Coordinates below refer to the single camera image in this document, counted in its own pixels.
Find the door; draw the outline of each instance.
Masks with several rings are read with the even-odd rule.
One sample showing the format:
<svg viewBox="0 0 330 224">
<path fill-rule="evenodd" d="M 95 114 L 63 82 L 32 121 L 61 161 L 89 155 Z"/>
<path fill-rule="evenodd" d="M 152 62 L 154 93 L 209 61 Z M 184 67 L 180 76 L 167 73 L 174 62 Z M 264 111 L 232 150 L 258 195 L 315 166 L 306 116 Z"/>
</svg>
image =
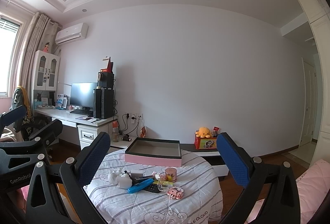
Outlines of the door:
<svg viewBox="0 0 330 224">
<path fill-rule="evenodd" d="M 46 90 L 55 91 L 57 86 L 57 74 L 58 74 L 58 65 L 59 57 L 49 54 L 48 57 L 48 71 L 46 78 Z"/>
<path fill-rule="evenodd" d="M 313 66 L 303 61 L 305 74 L 305 116 L 299 146 L 311 142 L 316 112 L 316 73 Z"/>
<path fill-rule="evenodd" d="M 322 0 L 299 0 L 310 23 L 326 14 Z"/>
<path fill-rule="evenodd" d="M 323 78 L 323 115 L 321 131 L 330 133 L 330 19 L 327 15 L 311 24 L 319 52 Z"/>
<path fill-rule="evenodd" d="M 320 132 L 320 136 L 318 137 L 316 149 L 314 152 L 313 160 L 311 161 L 311 165 L 313 165 L 319 159 L 323 159 L 330 163 L 330 134 Z"/>
<path fill-rule="evenodd" d="M 37 65 L 34 77 L 34 89 L 45 90 L 48 72 L 48 54 L 42 51 L 37 51 Z"/>
</svg>

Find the curtain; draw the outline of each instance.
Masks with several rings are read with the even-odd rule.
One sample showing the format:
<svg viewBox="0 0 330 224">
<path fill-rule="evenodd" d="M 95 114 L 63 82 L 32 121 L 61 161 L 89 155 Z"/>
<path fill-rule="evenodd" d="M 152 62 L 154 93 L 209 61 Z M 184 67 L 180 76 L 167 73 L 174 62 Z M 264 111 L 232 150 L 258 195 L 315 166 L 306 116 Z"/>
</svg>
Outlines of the curtain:
<svg viewBox="0 0 330 224">
<path fill-rule="evenodd" d="M 22 42 L 18 61 L 19 72 L 15 80 L 16 85 L 14 89 L 17 86 L 23 86 L 30 97 L 34 54 L 37 50 L 43 50 L 47 42 L 50 43 L 49 49 L 51 49 L 57 33 L 57 27 L 58 24 L 51 22 L 46 15 L 39 12 L 34 14 Z"/>
</svg>

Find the striped bedding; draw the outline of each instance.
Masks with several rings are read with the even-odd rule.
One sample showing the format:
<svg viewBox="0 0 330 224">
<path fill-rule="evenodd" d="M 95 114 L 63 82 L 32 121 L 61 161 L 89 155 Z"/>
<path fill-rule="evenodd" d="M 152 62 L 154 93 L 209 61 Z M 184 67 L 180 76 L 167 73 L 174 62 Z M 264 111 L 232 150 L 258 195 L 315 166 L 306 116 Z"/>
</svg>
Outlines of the striped bedding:
<svg viewBox="0 0 330 224">
<path fill-rule="evenodd" d="M 182 166 L 177 168 L 174 184 L 184 189 L 184 197 L 171 200 L 166 193 L 145 190 L 129 194 L 108 182 L 112 169 L 142 170 L 144 175 L 153 171 L 164 172 L 166 167 L 127 163 L 124 150 L 105 156 L 93 180 L 84 187 L 90 200 L 111 224 L 200 224 L 221 218 L 222 192 L 211 165 L 196 154 L 182 150 Z"/>
</svg>

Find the blue remote control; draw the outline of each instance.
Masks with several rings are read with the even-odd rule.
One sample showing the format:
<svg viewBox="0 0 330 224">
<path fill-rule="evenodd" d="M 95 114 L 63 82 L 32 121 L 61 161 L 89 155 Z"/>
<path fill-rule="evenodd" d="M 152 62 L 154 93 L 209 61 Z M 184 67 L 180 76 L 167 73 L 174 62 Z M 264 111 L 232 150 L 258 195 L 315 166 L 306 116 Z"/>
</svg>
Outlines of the blue remote control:
<svg viewBox="0 0 330 224">
<path fill-rule="evenodd" d="M 142 181 L 141 183 L 130 187 L 128 189 L 128 193 L 134 193 L 134 192 L 137 192 L 141 189 L 144 189 L 145 187 L 149 186 L 150 184 L 153 184 L 153 182 L 154 182 L 153 178 Z"/>
</svg>

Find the window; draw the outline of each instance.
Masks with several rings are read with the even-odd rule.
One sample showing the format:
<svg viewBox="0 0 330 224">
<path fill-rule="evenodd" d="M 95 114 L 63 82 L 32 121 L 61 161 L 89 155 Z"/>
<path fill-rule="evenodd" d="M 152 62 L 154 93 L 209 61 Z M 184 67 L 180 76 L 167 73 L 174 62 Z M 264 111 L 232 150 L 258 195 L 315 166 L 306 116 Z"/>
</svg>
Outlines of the window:
<svg viewBox="0 0 330 224">
<path fill-rule="evenodd" d="M 0 96 L 7 97 L 10 67 L 20 24 L 0 15 Z"/>
</svg>

